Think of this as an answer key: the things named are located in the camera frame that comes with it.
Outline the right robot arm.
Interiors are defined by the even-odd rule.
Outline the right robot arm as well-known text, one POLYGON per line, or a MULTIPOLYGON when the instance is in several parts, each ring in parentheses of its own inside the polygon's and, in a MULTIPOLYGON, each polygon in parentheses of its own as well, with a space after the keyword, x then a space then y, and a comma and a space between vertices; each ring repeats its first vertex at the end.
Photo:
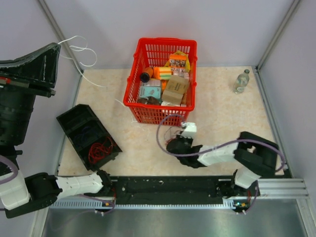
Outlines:
POLYGON ((235 195, 243 195, 261 177, 274 175, 283 169, 285 157, 279 146, 250 132, 241 132, 236 140, 218 146, 193 146, 194 131, 183 130, 166 145, 166 152, 186 166, 200 168, 236 161, 230 183, 235 195))

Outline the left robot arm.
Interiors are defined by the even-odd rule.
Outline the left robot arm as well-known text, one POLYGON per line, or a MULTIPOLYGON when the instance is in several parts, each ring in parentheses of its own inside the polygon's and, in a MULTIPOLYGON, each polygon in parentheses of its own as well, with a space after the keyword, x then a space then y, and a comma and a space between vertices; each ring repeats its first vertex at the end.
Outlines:
POLYGON ((24 177, 16 150, 27 133, 37 96, 55 94, 61 46, 50 43, 32 53, 0 63, 0 199, 7 218, 51 206, 83 194, 108 195, 112 181, 105 171, 60 177, 45 172, 24 177))

